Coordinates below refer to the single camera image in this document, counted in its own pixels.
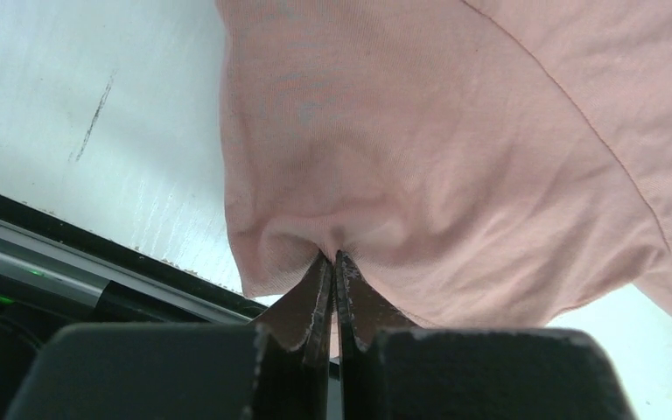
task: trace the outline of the pink shirt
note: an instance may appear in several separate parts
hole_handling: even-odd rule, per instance
[[[217,3],[249,296],[344,249],[425,326],[672,313],[672,2]]]

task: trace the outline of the pink fabric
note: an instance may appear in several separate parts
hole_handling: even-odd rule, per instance
[[[425,326],[672,313],[672,2],[217,3],[247,295],[344,249]]]

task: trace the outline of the green light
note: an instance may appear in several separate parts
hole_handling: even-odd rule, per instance
[[[13,303],[14,301],[9,299],[8,297],[0,296],[0,304],[11,305]]]

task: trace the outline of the scratch mark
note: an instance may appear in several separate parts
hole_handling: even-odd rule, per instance
[[[99,120],[99,114],[101,114],[102,109],[104,109],[104,104],[107,102],[107,96],[109,96],[109,91],[112,90],[112,83],[114,82],[115,82],[115,74],[112,73],[109,76],[107,86],[104,88],[104,93],[101,95],[99,105],[96,107],[96,112],[94,112],[94,118],[91,119],[91,123],[88,125],[88,129],[86,130],[86,135],[83,137],[83,143],[81,144],[81,148],[79,150],[78,155],[76,155],[76,162],[81,160],[83,152],[86,150],[86,146],[88,145],[88,139],[91,137],[91,131],[94,129],[96,122]]]

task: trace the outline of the garment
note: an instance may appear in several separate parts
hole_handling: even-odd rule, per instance
[[[672,313],[672,2],[217,0],[248,296],[349,252],[424,326]]]

